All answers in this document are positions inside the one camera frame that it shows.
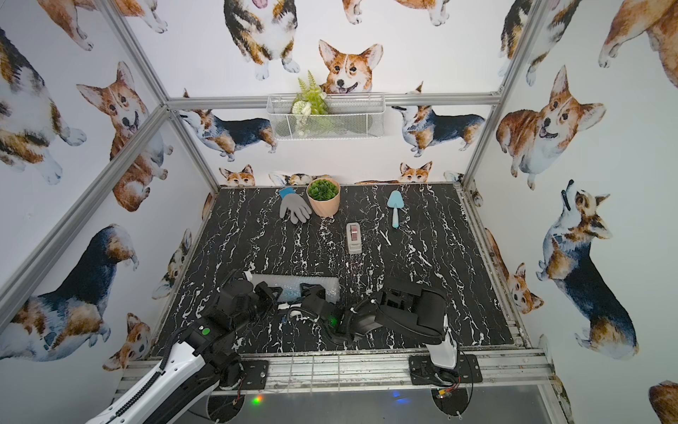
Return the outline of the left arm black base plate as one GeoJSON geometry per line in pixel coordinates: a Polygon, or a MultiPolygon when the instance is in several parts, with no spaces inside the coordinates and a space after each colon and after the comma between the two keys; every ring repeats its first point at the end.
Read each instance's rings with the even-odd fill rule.
{"type": "Polygon", "coordinates": [[[224,390],[263,390],[268,381],[270,362],[267,360],[239,360],[229,365],[222,374],[220,388],[224,390]]]}

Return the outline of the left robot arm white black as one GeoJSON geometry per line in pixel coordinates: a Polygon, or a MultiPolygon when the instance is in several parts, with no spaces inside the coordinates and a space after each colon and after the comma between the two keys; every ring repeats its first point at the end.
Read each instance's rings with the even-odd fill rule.
{"type": "Polygon", "coordinates": [[[91,423],[173,423],[218,388],[241,390],[247,366],[233,349],[237,333],[278,305],[284,289],[231,278],[201,317],[176,330],[162,360],[91,423]]]}

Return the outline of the clear bubble wrap sheet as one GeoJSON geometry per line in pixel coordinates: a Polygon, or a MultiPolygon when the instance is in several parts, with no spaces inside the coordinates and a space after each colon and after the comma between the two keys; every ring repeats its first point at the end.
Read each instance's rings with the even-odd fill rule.
{"type": "Polygon", "coordinates": [[[309,276],[286,276],[256,274],[245,272],[246,279],[253,285],[267,282],[270,286],[295,287],[300,284],[321,284],[327,289],[328,300],[337,303],[340,298],[340,283],[337,277],[309,277],[309,276]]]}

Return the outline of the white tape dispenser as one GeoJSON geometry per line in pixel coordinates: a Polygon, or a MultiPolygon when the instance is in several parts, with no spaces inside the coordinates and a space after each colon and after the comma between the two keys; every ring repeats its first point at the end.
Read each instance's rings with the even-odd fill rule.
{"type": "Polygon", "coordinates": [[[349,254],[362,253],[361,229],[358,223],[346,225],[347,248],[349,254]]]}

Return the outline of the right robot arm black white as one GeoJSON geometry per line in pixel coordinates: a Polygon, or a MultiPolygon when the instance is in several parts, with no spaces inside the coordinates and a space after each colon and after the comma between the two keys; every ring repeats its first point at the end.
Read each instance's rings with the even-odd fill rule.
{"type": "Polygon", "coordinates": [[[386,328],[424,344],[432,364],[453,371],[459,357],[448,325],[447,300],[442,291],[425,284],[389,278],[379,291],[357,304],[341,308],[328,301],[321,284],[302,284],[300,302],[286,316],[298,316],[320,327],[335,345],[352,345],[368,333],[386,328]]]}

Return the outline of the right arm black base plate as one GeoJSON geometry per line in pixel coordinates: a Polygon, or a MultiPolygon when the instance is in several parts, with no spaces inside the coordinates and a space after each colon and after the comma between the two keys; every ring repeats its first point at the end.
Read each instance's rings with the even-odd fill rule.
{"type": "Polygon", "coordinates": [[[436,387],[450,387],[457,383],[482,383],[480,365],[475,355],[462,353],[457,359],[454,369],[445,369],[433,364],[429,356],[410,356],[408,371],[411,383],[417,385],[432,385],[436,387]]]}

